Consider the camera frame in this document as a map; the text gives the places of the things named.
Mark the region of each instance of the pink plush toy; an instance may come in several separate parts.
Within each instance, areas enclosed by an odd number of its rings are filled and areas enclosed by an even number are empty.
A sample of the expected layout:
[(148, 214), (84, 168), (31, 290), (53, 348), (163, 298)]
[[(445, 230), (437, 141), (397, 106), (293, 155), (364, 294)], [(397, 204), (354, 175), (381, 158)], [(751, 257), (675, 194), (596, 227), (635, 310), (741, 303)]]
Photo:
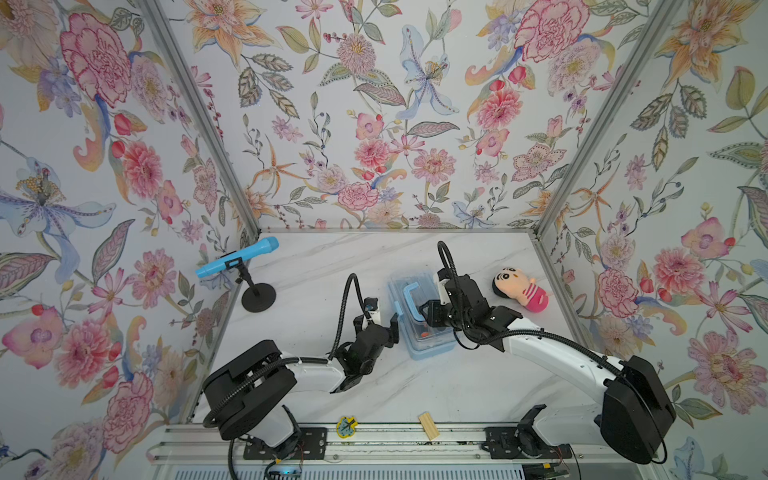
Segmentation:
[(514, 268), (503, 269), (493, 280), (493, 293), (517, 300), (526, 309), (539, 313), (549, 305), (547, 292)]

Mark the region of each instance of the white marble table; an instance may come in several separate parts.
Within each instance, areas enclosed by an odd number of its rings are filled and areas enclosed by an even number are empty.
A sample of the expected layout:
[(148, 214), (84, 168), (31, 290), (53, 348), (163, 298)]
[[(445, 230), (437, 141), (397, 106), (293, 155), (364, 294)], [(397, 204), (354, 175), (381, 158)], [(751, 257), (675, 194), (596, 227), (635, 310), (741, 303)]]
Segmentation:
[[(492, 292), (491, 279), (504, 266), (522, 269), (551, 292), (525, 233), (274, 236), (280, 248), (254, 258), (250, 272), (254, 281), (275, 287), (277, 300), (262, 313), (248, 313), (238, 302), (212, 372), (263, 339), (274, 340), (284, 352), (323, 356), (333, 343), (344, 283), (352, 272), (357, 273), (364, 297), (379, 298), (386, 326), (392, 316), (388, 278), (403, 270), (439, 270), (438, 240), (447, 243), (459, 275), (470, 274), (491, 305), (509, 306), (546, 330), (571, 338), (554, 297), (544, 312), (530, 313)], [(359, 307), (353, 297), (352, 291), (342, 342), (355, 338), (352, 320), (359, 315)], [(384, 349), (373, 373), (349, 391), (289, 393), (284, 402), (298, 422), (338, 422), (343, 415), (354, 415), (359, 422), (416, 422), (426, 411), (436, 422), (510, 422), (537, 403), (568, 406), (590, 400), (541, 367), (490, 346), (469, 351), (457, 345), (451, 352), (415, 361), (401, 341), (393, 349)], [(201, 422), (209, 411), (202, 396), (194, 421)]]

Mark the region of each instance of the black round base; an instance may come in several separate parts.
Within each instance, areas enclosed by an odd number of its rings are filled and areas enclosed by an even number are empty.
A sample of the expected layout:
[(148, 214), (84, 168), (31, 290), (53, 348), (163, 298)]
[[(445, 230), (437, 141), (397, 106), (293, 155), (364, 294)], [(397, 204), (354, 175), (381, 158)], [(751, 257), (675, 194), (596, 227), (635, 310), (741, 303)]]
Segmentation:
[(263, 312), (275, 303), (276, 298), (277, 292), (270, 284), (257, 283), (253, 288), (249, 287), (243, 292), (242, 304), (243, 308), (249, 312)]

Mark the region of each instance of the wooden block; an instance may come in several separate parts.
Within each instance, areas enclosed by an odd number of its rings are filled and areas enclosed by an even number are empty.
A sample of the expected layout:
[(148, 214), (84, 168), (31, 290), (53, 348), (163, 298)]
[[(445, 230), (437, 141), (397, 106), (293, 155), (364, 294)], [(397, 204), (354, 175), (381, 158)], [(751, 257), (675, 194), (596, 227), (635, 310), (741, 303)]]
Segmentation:
[(424, 432), (427, 434), (427, 438), (430, 442), (440, 436), (437, 425), (435, 425), (435, 421), (432, 420), (432, 416), (429, 414), (429, 412), (420, 415), (419, 421), (421, 422), (422, 427), (424, 428)]

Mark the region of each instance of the clear plastic box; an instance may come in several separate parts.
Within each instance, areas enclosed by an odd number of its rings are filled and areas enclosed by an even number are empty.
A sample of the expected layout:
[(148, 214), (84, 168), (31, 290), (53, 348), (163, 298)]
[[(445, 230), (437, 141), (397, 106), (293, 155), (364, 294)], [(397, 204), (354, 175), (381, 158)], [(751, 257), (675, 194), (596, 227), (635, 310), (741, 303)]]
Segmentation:
[(419, 312), (427, 300), (440, 298), (428, 273), (395, 276), (389, 279), (389, 296), (400, 324), (400, 338), (406, 340), (414, 360), (429, 358), (453, 350), (455, 340), (450, 328), (432, 328)]

